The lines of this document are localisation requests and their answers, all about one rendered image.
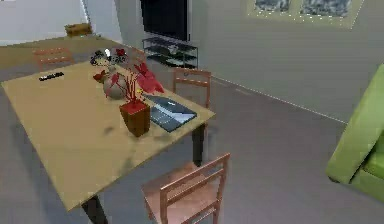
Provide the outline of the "dark grey laptop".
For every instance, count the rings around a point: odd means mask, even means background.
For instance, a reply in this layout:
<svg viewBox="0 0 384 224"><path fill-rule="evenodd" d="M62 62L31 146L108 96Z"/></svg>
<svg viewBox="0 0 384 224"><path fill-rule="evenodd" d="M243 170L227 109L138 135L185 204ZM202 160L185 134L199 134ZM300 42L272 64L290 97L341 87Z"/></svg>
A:
<svg viewBox="0 0 384 224"><path fill-rule="evenodd" d="M191 121L197 113L186 106L163 96L146 95L154 105L150 108L150 120L171 133Z"/></svg>

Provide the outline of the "reddish wooden chair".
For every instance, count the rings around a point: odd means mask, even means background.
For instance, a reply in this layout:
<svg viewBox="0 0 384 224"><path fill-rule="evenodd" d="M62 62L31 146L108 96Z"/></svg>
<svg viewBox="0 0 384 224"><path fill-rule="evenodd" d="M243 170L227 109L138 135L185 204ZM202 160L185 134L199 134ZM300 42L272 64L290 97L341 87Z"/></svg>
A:
<svg viewBox="0 0 384 224"><path fill-rule="evenodd" d="M176 88L178 84L188 84L188 85L203 87L206 89L206 99L205 99L204 105L207 109L210 108L212 75L209 71L175 67L172 73L173 73L173 81L172 81L173 92L176 92ZM204 77L205 81L189 79L188 75Z"/></svg>
<svg viewBox="0 0 384 224"><path fill-rule="evenodd" d="M142 185L151 221L156 224L201 224L212 216L219 224L230 153L198 167L184 164Z"/></svg>
<svg viewBox="0 0 384 224"><path fill-rule="evenodd" d="M64 47L37 49L33 51L33 56L40 70L43 70L44 66L49 64L74 62L71 51Z"/></svg>

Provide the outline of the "red potted plant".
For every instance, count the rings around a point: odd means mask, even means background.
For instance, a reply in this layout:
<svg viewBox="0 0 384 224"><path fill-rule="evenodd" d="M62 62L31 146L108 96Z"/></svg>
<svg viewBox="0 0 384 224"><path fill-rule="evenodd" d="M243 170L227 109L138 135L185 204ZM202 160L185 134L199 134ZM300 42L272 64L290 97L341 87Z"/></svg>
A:
<svg viewBox="0 0 384 224"><path fill-rule="evenodd" d="M119 106L123 121L135 137L140 137L150 129L150 106L141 99L142 93L164 93L162 84L145 62L134 65L136 71L128 76L119 77L116 73L111 78L109 90L116 86L123 92L126 102Z"/></svg>

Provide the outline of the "black glass television stand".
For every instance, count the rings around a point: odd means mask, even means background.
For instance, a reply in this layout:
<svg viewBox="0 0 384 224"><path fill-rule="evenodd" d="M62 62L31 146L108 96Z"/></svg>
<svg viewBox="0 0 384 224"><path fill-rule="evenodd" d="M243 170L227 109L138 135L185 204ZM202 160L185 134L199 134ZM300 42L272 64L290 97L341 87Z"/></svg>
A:
<svg viewBox="0 0 384 224"><path fill-rule="evenodd" d="M168 67L199 67L199 50L195 46L161 37L149 37L142 40L142 47L148 59Z"/></svg>

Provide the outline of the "black television set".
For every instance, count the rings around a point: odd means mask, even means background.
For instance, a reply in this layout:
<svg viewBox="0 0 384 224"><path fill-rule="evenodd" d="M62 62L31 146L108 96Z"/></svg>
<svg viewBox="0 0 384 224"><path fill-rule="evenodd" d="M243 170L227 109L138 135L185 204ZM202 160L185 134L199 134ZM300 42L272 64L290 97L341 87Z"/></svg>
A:
<svg viewBox="0 0 384 224"><path fill-rule="evenodd" d="M140 0L144 31L188 40L188 0Z"/></svg>

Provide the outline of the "tan wooden dining table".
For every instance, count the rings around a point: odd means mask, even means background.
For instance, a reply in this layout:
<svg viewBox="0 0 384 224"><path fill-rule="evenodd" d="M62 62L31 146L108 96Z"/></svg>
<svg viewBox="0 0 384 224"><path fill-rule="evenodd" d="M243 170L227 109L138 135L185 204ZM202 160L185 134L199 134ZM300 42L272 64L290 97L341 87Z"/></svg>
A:
<svg viewBox="0 0 384 224"><path fill-rule="evenodd" d="M108 224L97 194L187 134L193 162L201 164L212 111L166 90L197 117L171 133L153 124L136 137L125 126L121 103L107 99L94 81L97 67L84 62L60 71L58 78L41 81L35 73L1 86L68 211L82 207L92 224Z"/></svg>

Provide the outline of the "brown cardboard box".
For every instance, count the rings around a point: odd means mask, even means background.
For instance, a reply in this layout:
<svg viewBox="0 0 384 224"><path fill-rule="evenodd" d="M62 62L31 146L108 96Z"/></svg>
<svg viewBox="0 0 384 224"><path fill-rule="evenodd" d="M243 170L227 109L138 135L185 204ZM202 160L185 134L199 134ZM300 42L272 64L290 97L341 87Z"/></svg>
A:
<svg viewBox="0 0 384 224"><path fill-rule="evenodd" d="M64 26L68 37L87 35L92 33L92 27L89 23L68 24Z"/></svg>

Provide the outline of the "black remote control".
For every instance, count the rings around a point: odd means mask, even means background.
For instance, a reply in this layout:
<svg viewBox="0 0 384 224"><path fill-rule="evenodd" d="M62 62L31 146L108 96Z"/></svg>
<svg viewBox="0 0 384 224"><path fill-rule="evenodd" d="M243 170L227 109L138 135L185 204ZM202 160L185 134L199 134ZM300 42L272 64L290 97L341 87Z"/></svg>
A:
<svg viewBox="0 0 384 224"><path fill-rule="evenodd" d="M41 76L38 78L38 80L39 81L46 81L46 80L54 79L54 78L61 77L61 76L64 76L63 72L56 72L56 73L52 73L52 74L49 74L46 76Z"/></svg>

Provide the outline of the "pale framed window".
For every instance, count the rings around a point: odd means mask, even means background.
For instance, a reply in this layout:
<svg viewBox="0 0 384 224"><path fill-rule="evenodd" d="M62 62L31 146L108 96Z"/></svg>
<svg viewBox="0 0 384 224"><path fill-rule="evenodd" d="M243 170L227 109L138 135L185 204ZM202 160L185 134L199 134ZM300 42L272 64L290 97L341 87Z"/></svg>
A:
<svg viewBox="0 0 384 224"><path fill-rule="evenodd" d="M248 18L352 29L365 0L247 0Z"/></svg>

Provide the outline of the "green sofa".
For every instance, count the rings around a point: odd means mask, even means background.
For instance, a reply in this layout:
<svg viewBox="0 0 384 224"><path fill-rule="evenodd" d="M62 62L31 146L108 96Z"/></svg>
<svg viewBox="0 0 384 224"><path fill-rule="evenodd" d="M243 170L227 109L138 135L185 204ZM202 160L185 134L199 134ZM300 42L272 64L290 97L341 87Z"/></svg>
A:
<svg viewBox="0 0 384 224"><path fill-rule="evenodd" d="M372 76L325 172L331 181L384 203L384 63Z"/></svg>

